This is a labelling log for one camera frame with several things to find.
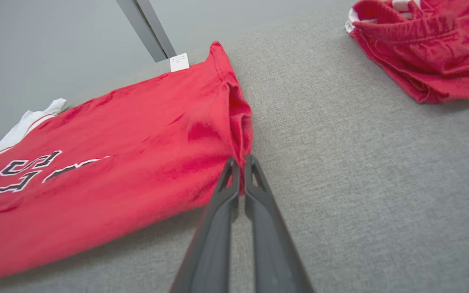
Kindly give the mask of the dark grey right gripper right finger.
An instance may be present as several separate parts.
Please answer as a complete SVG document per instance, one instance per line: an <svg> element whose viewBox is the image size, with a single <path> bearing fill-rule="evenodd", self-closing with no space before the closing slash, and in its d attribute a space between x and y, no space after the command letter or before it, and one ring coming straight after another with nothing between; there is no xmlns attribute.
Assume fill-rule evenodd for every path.
<svg viewBox="0 0 469 293"><path fill-rule="evenodd" d="M255 291L313 293L260 163L253 155L245 160L245 213L253 228Z"/></svg>

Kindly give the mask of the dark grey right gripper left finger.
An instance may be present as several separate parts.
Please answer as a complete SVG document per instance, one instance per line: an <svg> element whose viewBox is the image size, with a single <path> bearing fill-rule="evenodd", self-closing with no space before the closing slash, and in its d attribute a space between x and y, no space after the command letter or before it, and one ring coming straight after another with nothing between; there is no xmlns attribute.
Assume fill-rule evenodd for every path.
<svg viewBox="0 0 469 293"><path fill-rule="evenodd" d="M171 287L172 293L227 293L231 226L237 218L241 171L229 158L204 209Z"/></svg>

